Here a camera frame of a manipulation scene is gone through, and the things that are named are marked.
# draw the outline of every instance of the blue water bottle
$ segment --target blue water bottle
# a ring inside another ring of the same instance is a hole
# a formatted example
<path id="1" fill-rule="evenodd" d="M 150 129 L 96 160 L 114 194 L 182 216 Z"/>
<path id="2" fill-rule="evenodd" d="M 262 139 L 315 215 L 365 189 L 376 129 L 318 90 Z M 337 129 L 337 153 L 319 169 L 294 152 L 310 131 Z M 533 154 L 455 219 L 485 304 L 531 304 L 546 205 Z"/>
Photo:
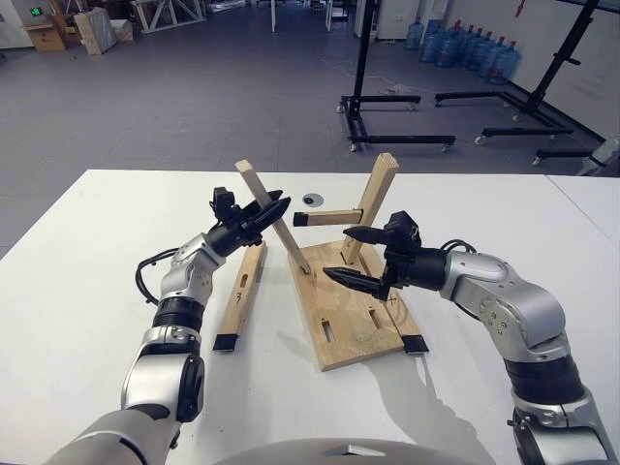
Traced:
<path id="1" fill-rule="evenodd" d="M 437 24 L 435 30 L 426 36 L 419 52 L 419 61 L 422 63 L 434 63 L 439 54 L 439 47 L 444 39 L 444 29 Z"/>
<path id="2" fill-rule="evenodd" d="M 424 34 L 424 26 L 419 22 L 419 16 L 416 18 L 416 22 L 412 22 L 409 25 L 407 31 L 407 40 L 405 41 L 405 48 L 408 50 L 417 50 L 419 48 L 419 42 Z"/>
<path id="3" fill-rule="evenodd" d="M 511 79 L 512 73 L 514 73 L 514 69 L 521 58 L 519 52 L 514 49 L 515 45 L 516 42 L 512 41 L 511 46 L 507 50 L 497 55 L 495 63 L 493 63 L 488 72 L 488 82 L 491 84 L 505 84 Z"/>
<path id="4" fill-rule="evenodd" d="M 458 53 L 456 55 L 457 62 L 460 62 L 461 56 L 465 52 L 465 48 L 467 47 L 467 44 L 469 44 L 469 41 L 471 41 L 473 37 L 474 37 L 474 24 L 470 24 L 467 32 L 462 35 L 461 46 L 458 49 Z"/>
<path id="5" fill-rule="evenodd" d="M 451 34 L 454 31 L 456 31 L 456 32 L 460 31 L 462 29 L 461 28 L 461 22 L 462 21 L 460 19 L 457 22 L 455 22 L 454 25 L 451 28 L 448 29 L 448 33 Z"/>
<path id="6" fill-rule="evenodd" d="M 493 46 L 493 43 L 491 42 L 492 35 L 493 31 L 488 31 L 486 35 L 476 43 L 472 59 L 467 65 L 468 70 L 477 71 L 481 66 L 482 60 L 486 56 L 486 52 L 491 46 Z"/>
<path id="7" fill-rule="evenodd" d="M 486 78 L 488 76 L 488 72 L 490 71 L 491 66 L 493 66 L 493 63 L 495 63 L 497 55 L 499 55 L 502 51 L 506 50 L 506 47 L 504 46 L 504 39 L 506 39 L 504 36 L 500 37 L 500 40 L 497 41 L 497 44 L 494 46 L 490 46 L 486 51 L 486 55 L 484 56 L 484 59 L 480 62 L 480 66 L 477 70 L 477 75 L 481 78 Z"/>
<path id="8" fill-rule="evenodd" d="M 461 53 L 461 56 L 458 59 L 458 62 L 461 65 L 463 66 L 469 65 L 470 61 L 472 61 L 472 58 L 474 56 L 474 50 L 476 49 L 476 45 L 481 39 L 482 39 L 482 28 L 479 27 L 476 35 L 469 38 L 469 41 L 465 45 L 465 49 L 463 50 L 463 52 Z"/>
<path id="9" fill-rule="evenodd" d="M 439 53 L 437 54 L 437 60 L 435 66 L 439 68 L 451 68 L 456 63 L 456 57 L 461 47 L 462 37 L 460 35 L 461 29 L 455 26 L 451 33 L 444 36 L 439 47 Z"/>

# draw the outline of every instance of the cardboard box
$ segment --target cardboard box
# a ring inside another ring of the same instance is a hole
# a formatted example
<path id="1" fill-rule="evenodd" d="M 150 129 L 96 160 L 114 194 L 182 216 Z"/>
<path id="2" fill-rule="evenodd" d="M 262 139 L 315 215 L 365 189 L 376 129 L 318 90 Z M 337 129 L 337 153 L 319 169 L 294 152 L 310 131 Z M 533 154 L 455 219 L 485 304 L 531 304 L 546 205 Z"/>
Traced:
<path id="1" fill-rule="evenodd" d="M 129 42 L 134 39 L 134 27 L 127 19 L 111 19 L 109 21 L 114 29 L 118 42 Z"/>
<path id="2" fill-rule="evenodd" d="M 53 22 L 45 22 L 34 26 L 21 26 L 39 53 L 66 50 L 62 37 Z"/>
<path id="3" fill-rule="evenodd" d="M 74 21 L 89 55 L 101 55 L 116 44 L 116 35 L 109 22 L 108 12 L 103 8 L 75 15 Z"/>

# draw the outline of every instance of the wooden stick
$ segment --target wooden stick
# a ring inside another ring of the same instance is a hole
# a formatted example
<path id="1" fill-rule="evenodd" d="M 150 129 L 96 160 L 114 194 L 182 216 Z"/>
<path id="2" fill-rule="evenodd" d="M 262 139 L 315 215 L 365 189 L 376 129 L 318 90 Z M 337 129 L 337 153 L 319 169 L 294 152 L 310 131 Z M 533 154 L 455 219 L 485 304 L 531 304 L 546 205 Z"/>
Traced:
<path id="1" fill-rule="evenodd" d="M 360 219 L 361 210 L 297 211 L 293 226 L 351 225 Z"/>
<path id="2" fill-rule="evenodd" d="M 372 225 L 398 168 L 398 162 L 391 154 L 382 153 L 377 157 L 375 166 L 366 184 L 366 189 L 357 207 L 357 209 L 362 211 L 361 219 L 359 220 L 361 226 Z M 353 264 L 359 255 L 360 247 L 361 242 L 350 237 L 345 239 L 341 252 L 346 264 Z"/>
<path id="3" fill-rule="evenodd" d="M 216 352 L 233 352 L 237 337 L 241 335 L 243 323 L 254 300 L 258 277 L 266 255 L 266 244 L 248 247 L 236 275 L 229 303 L 224 311 L 224 318 L 215 337 L 213 350 Z"/>
<path id="4" fill-rule="evenodd" d="M 248 162 L 247 160 L 241 160 L 240 162 L 236 162 L 234 166 L 241 174 L 241 177 L 243 177 L 243 180 L 250 188 L 250 192 L 252 192 L 252 195 L 256 198 L 259 205 L 262 207 L 268 205 L 271 202 L 271 198 L 269 197 L 269 194 L 261 183 L 258 175 L 254 171 L 254 168 L 252 168 L 252 165 L 250 165 L 250 162 Z M 273 223 L 272 226 L 273 229 L 278 233 L 278 236 L 280 237 L 280 240 L 282 241 L 284 246 L 289 251 L 289 254 L 291 254 L 297 264 L 301 266 L 303 272 L 309 274 L 310 264 L 308 264 L 305 257 L 299 250 L 299 246 L 295 242 L 293 235 L 287 228 L 287 225 L 284 223 L 282 218 Z"/>
<path id="5" fill-rule="evenodd" d="M 361 266 L 366 274 L 376 278 L 381 277 L 384 272 L 384 264 L 381 262 L 375 248 L 371 245 L 363 244 L 360 254 Z M 400 293 L 396 289 L 390 289 L 387 301 L 380 303 L 386 308 L 387 314 L 394 326 L 396 326 L 398 334 L 400 334 L 403 340 L 405 352 L 407 354 L 428 352 L 422 333 L 407 305 L 401 298 Z"/>

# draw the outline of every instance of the white table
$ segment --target white table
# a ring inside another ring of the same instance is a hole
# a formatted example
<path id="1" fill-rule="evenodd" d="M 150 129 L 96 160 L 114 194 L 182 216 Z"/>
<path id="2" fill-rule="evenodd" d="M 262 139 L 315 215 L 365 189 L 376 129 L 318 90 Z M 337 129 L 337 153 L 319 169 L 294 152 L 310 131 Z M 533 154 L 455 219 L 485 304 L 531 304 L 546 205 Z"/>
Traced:
<path id="1" fill-rule="evenodd" d="M 354 207 L 367 175 L 262 179 L 293 197 L 290 224 L 309 192 L 325 197 L 325 209 Z M 251 200 L 236 173 L 88 171 L 0 262 L 0 461 L 42 461 L 118 408 L 155 312 L 134 285 L 136 264 L 207 230 L 214 222 L 208 201 L 220 185 L 240 203 Z M 610 205 L 607 197 L 598 202 Z M 400 209 L 418 221 L 425 245 L 466 239 L 558 298 L 582 380 L 620 450 L 617 242 L 544 176 L 399 174 L 376 224 Z M 341 230 L 294 235 L 309 245 L 337 239 Z M 231 356 L 210 347 L 242 253 L 215 275 L 201 332 L 205 407 L 183 426 L 170 464 L 208 464 L 280 440 L 344 436 L 419 443 L 475 463 L 518 463 L 505 426 L 510 385 L 480 324 L 435 293 L 407 289 L 427 356 L 398 353 L 321 373 L 285 250 L 272 230 L 264 236 L 263 280 Z M 151 289 L 165 271 L 164 263 L 149 267 Z"/>

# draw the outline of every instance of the wooden board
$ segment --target wooden board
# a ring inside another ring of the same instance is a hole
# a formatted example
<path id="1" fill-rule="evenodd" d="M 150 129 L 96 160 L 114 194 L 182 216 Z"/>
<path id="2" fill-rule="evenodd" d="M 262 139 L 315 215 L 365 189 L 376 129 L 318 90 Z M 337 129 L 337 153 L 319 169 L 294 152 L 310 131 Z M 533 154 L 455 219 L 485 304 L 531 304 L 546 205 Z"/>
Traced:
<path id="1" fill-rule="evenodd" d="M 297 211 L 293 226 L 351 225 L 360 219 L 361 210 Z"/>
<path id="2" fill-rule="evenodd" d="M 289 257 L 308 332 L 322 371 L 403 349 L 386 307 L 371 295 L 347 289 L 323 273 L 344 265 L 342 241 L 301 249 L 313 272 L 304 274 Z M 359 260 L 351 267 L 365 272 Z"/>
<path id="3" fill-rule="evenodd" d="M 364 189 L 364 193 L 359 201 L 357 209 L 362 211 L 360 226 L 372 226 L 372 222 L 377 216 L 379 207 L 384 201 L 388 192 L 389 185 L 398 171 L 398 162 L 389 153 L 382 153 L 377 157 L 375 166 L 370 173 L 370 178 Z M 361 242 L 347 237 L 342 246 L 342 256 L 346 264 L 356 261 Z"/>
<path id="4" fill-rule="evenodd" d="M 269 197 L 269 193 L 266 191 L 258 175 L 254 171 L 254 168 L 252 168 L 252 165 L 250 165 L 247 160 L 241 160 L 240 162 L 236 162 L 234 166 L 241 174 L 241 177 L 247 184 L 250 192 L 252 192 L 252 195 L 256 198 L 259 205 L 268 205 L 271 202 L 271 198 Z M 299 250 L 299 246 L 295 242 L 293 235 L 289 231 L 289 228 L 287 228 L 284 221 L 279 219 L 271 226 L 273 226 L 273 229 L 278 233 L 278 237 L 280 237 L 280 240 L 289 251 L 289 254 L 293 256 L 294 260 L 301 267 L 303 272 L 310 273 L 310 264 L 306 261 L 303 254 Z"/>
<path id="5" fill-rule="evenodd" d="M 263 242 L 261 245 L 248 247 L 245 250 L 213 345 L 213 350 L 216 352 L 234 351 L 236 339 L 241 335 L 245 318 L 254 301 L 256 288 L 259 286 L 258 278 L 266 249 L 266 244 Z"/>
<path id="6" fill-rule="evenodd" d="M 384 264 L 374 247 L 363 244 L 361 246 L 359 258 L 365 274 L 376 278 L 381 277 Z M 385 306 L 392 323 L 396 327 L 396 330 L 398 330 L 398 334 L 400 334 L 405 346 L 405 352 L 407 354 L 428 352 L 422 333 L 418 325 L 416 325 L 409 308 L 407 308 L 407 305 L 401 298 L 400 292 L 396 289 L 391 289 L 387 301 L 379 303 Z"/>

